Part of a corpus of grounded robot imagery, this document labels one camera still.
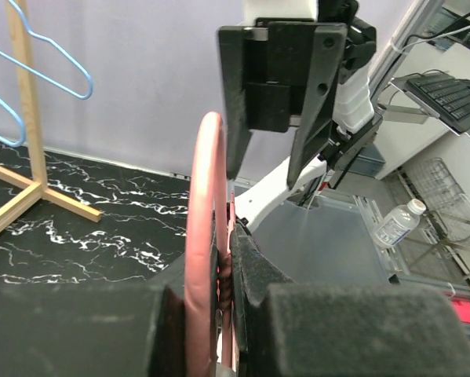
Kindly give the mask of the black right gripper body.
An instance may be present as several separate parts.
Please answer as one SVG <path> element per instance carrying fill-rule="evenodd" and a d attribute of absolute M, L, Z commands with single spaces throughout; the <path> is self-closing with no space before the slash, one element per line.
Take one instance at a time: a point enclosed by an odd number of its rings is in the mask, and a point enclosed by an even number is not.
<path fill-rule="evenodd" d="M 301 117 L 312 54 L 310 18 L 258 17 L 245 41 L 244 88 L 251 130 L 286 132 L 294 115 Z"/>

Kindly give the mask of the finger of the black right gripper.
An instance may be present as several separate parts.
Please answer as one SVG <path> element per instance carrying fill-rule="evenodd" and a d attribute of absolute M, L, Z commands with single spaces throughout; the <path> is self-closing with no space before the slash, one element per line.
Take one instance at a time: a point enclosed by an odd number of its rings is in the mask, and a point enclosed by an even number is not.
<path fill-rule="evenodd" d="M 242 166 L 252 132 L 247 125 L 244 88 L 246 33 L 241 26 L 223 26 L 217 31 L 227 123 L 226 169 L 235 180 Z"/>
<path fill-rule="evenodd" d="M 313 32 L 301 121 L 293 139 L 286 178 L 289 189 L 297 184 L 304 168 L 328 144 L 347 34 L 347 26 L 338 23 L 320 23 Z"/>

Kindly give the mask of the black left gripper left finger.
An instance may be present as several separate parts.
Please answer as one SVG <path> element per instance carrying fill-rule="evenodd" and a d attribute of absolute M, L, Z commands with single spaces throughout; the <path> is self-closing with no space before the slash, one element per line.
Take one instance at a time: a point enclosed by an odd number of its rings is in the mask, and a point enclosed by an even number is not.
<path fill-rule="evenodd" d="M 184 376 L 184 250 L 151 279 L 54 272 L 50 245 L 0 248 L 0 376 Z"/>

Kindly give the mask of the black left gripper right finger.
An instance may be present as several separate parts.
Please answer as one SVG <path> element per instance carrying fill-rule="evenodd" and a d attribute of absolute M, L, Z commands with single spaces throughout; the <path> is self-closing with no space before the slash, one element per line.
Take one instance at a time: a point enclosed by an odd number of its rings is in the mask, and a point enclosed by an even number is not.
<path fill-rule="evenodd" d="M 230 238 L 242 376 L 470 376 L 470 340 L 430 288 L 298 284 L 237 224 Z"/>

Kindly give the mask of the pink wire hanger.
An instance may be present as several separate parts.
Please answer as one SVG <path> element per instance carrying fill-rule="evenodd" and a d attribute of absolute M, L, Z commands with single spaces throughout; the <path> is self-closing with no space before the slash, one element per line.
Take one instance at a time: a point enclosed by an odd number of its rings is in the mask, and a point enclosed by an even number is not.
<path fill-rule="evenodd" d="M 231 254 L 225 139 L 221 115 L 200 124 L 191 172 L 184 257 L 185 360 L 187 376 L 211 376 L 217 344 L 212 297 L 222 311 L 222 364 L 232 366 Z"/>

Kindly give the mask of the light blue wire hanger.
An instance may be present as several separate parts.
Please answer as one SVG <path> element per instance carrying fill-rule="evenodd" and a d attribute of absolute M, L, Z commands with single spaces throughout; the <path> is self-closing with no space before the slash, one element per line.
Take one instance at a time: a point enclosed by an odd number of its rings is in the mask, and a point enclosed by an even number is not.
<path fill-rule="evenodd" d="M 33 31 L 30 24 L 28 23 L 27 17 L 25 16 L 25 12 L 17 4 L 16 1 L 7 0 L 6 2 L 8 5 L 12 7 L 13 12 L 19 17 L 22 26 L 24 27 L 26 33 L 30 37 L 51 45 L 58 53 L 60 53 L 65 59 L 67 59 L 75 68 L 77 68 L 83 74 L 87 83 L 87 91 L 85 93 L 78 93 L 70 89 L 69 87 L 61 84 L 60 82 L 52 79 L 48 75 L 45 75 L 41 73 L 40 71 L 37 71 L 36 69 L 32 67 L 31 64 L 22 63 L 18 61 L 16 58 L 11 57 L 9 54 L 4 53 L 1 50 L 0 50 L 0 57 L 10 61 L 11 63 L 17 65 L 20 68 L 25 69 L 31 74 L 48 82 L 49 84 L 55 86 L 56 88 L 63 90 L 65 93 L 68 93 L 71 96 L 78 98 L 79 100 L 86 101 L 89 98 L 91 98 L 91 96 L 93 95 L 93 79 L 92 79 L 91 74 L 71 54 L 69 54 L 61 45 L 59 45 L 54 39 L 47 37 L 45 35 L 38 34 L 35 31 Z"/>

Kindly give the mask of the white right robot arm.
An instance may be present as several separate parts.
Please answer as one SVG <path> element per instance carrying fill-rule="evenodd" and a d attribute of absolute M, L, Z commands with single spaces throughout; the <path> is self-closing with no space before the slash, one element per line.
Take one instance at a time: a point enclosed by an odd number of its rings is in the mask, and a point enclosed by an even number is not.
<path fill-rule="evenodd" d="M 375 134 L 369 66 L 376 29 L 357 1 L 247 1 L 240 25 L 217 30 L 227 123 L 227 177 L 253 133 L 294 129 L 290 155 L 235 199 L 249 230 L 298 189 L 323 190 Z"/>

